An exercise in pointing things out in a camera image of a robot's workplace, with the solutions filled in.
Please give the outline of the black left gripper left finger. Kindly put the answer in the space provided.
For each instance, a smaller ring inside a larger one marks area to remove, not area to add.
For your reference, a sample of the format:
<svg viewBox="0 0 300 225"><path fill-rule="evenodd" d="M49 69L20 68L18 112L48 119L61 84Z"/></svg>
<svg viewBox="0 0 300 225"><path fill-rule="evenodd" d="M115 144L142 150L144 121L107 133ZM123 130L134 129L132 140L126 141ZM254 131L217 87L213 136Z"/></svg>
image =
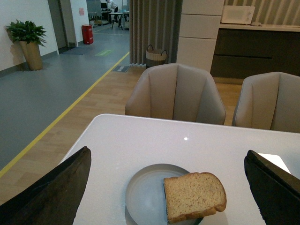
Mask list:
<svg viewBox="0 0 300 225"><path fill-rule="evenodd" d="M86 189L86 146L0 207L2 225L71 225Z"/></svg>

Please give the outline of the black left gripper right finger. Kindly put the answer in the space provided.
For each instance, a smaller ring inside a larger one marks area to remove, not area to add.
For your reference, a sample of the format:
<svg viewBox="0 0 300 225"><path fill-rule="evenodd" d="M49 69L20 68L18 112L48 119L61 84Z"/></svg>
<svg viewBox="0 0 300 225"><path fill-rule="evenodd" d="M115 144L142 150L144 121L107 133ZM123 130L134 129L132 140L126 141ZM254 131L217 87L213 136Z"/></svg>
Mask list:
<svg viewBox="0 0 300 225"><path fill-rule="evenodd" d="M300 180L253 150L244 158L252 196L267 225L300 223Z"/></svg>

